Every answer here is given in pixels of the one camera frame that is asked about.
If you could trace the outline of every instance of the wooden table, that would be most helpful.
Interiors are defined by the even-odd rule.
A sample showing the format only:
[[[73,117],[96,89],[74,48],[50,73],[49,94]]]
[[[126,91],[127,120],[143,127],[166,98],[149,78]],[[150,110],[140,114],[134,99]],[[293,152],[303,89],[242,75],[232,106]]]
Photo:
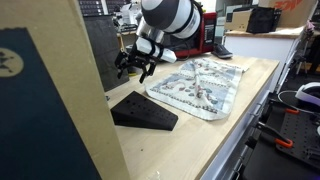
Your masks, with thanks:
[[[237,37],[257,37],[257,38],[277,38],[277,39],[296,39],[301,35],[304,27],[298,28],[277,28],[275,32],[270,33],[258,33],[252,34],[244,31],[228,31],[225,33],[226,36],[237,36]]]
[[[199,179],[233,129],[244,116],[248,107],[276,69],[273,60],[233,57],[223,61],[210,54],[202,57],[249,68],[243,74],[231,114],[222,120],[204,121],[186,112],[153,100],[179,116],[173,131],[150,130],[116,126],[117,135],[132,179],[154,177],[161,179]],[[156,81],[174,72],[184,62],[162,63],[145,83]],[[133,90],[147,97],[139,77],[133,77],[111,91],[106,92],[112,108]]]

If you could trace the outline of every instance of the cardboard panel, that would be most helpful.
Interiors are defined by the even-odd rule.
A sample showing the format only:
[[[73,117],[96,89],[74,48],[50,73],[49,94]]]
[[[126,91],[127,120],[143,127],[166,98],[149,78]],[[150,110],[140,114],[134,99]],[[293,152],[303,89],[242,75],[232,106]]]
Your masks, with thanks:
[[[0,59],[1,179],[101,179],[27,29],[0,30]]]
[[[259,6],[282,9],[278,27],[300,27],[306,25],[317,2],[317,0],[259,0]]]
[[[3,47],[0,47],[2,48],[3,52],[2,55],[0,54],[0,79],[5,79],[7,82],[17,79],[19,76],[22,77],[24,72],[27,71],[27,69],[24,69],[27,67],[27,63],[23,62],[31,62],[26,57],[29,55],[30,58],[33,58],[31,57],[31,54],[36,53],[37,51],[38,53],[36,54],[40,55],[38,57],[41,62],[44,63],[44,66],[41,67],[45,67],[48,76],[50,76],[50,78],[44,79],[47,79],[49,84],[52,79],[52,86],[48,85],[47,88],[49,89],[47,91],[45,88],[40,88],[38,89],[38,93],[41,93],[41,90],[43,90],[46,93],[51,92],[51,95],[54,95],[54,92],[56,92],[55,95],[57,96],[55,97],[57,101],[55,101],[55,103],[60,104],[57,106],[60,108],[46,109],[45,107],[48,107],[49,105],[45,105],[52,103],[53,97],[49,98],[48,95],[44,95],[42,96],[42,99],[37,99],[37,101],[34,101],[37,103],[33,103],[33,98],[29,98],[30,101],[28,101],[28,108],[30,109],[32,109],[32,106],[35,106],[35,104],[39,105],[39,102],[41,101],[44,103],[43,108],[35,106],[36,109],[33,109],[35,110],[34,114],[32,114],[32,116],[28,116],[29,120],[34,120],[37,115],[44,115],[43,117],[45,117],[46,111],[48,111],[48,113],[53,113],[53,115],[57,114],[58,112],[64,114],[65,121],[61,121],[61,119],[58,117],[59,122],[61,122],[59,127],[62,129],[67,128],[62,131],[63,133],[61,133],[61,136],[67,136],[68,132],[70,135],[70,132],[72,132],[72,136],[68,137],[73,139],[71,142],[78,142],[78,145],[76,146],[76,144],[74,144],[75,146],[73,146],[73,143],[70,143],[70,148],[72,149],[74,147],[78,147],[76,149],[82,149],[78,155],[79,157],[86,159],[87,163],[85,164],[90,165],[90,162],[94,163],[94,166],[100,176],[99,177],[96,174],[95,178],[129,179],[128,170],[114,129],[114,124],[111,119],[112,117],[105,101],[103,87],[99,79],[99,74],[92,55],[92,50],[89,45],[87,33],[84,29],[84,23],[79,12],[77,1],[5,0],[0,1],[0,7],[0,30],[6,29],[7,31],[14,31],[15,28],[23,28],[26,30],[26,32],[28,32],[31,41],[33,41],[33,44],[35,45],[33,48],[34,52],[28,52],[27,47],[21,48],[22,46],[20,47],[17,45],[17,43],[21,43],[21,45],[25,44],[24,38],[19,38],[19,40],[16,41],[9,41],[9,44],[12,42],[10,46],[6,45],[6,47],[4,47],[3,45]],[[14,50],[14,48],[11,50],[10,47],[13,46],[18,49],[20,47],[20,50],[17,51]],[[24,81],[25,86],[29,85],[28,88],[37,87],[32,81],[32,76],[30,77],[31,80]],[[8,88],[3,87],[9,87],[9,85],[5,85],[4,82],[5,81],[0,81],[0,87],[2,88],[2,91],[8,90]],[[23,86],[20,85],[17,87],[17,89],[14,89],[16,93],[24,92]],[[8,104],[9,102],[11,101],[1,101],[1,108],[4,108],[2,109],[4,112],[12,112],[13,117],[16,117],[17,115],[14,114],[19,114],[22,112],[17,111],[17,109],[23,109],[23,107],[22,105],[21,107],[18,106],[19,104],[15,104],[16,106],[7,106],[5,103]],[[16,110],[12,110],[9,109],[9,107],[18,108]],[[1,118],[0,123],[7,123],[9,120],[10,118]],[[33,123],[35,122],[25,122],[24,124],[21,124],[21,127],[37,127],[39,131],[35,132],[41,132],[41,127],[45,127],[46,125],[41,123]],[[10,133],[19,133],[19,130],[20,128],[12,128]],[[41,137],[41,133],[35,134],[34,136]],[[43,142],[45,142],[46,138],[48,137],[43,136],[43,138]],[[59,145],[53,141],[51,145],[52,144],[55,145],[56,148],[59,147]],[[48,147],[37,146],[37,144],[29,144],[28,146],[31,147],[25,148],[29,148],[30,150],[32,149],[32,146],[34,146],[34,148],[39,148],[39,152],[45,152],[46,148],[50,148],[49,145],[50,143],[48,143]],[[30,162],[26,161],[24,163],[26,163],[25,167],[30,167],[29,170],[36,173],[37,171],[41,171],[41,169],[33,169],[32,166],[28,166],[28,163],[33,162],[32,156],[35,154],[32,154],[32,152],[33,151],[30,151],[30,154],[28,154],[31,157]],[[68,153],[66,154],[57,153],[55,155],[65,156],[66,158],[68,158],[68,155],[70,158],[75,157],[73,153],[70,153],[72,151],[70,151],[69,148],[67,152]]]

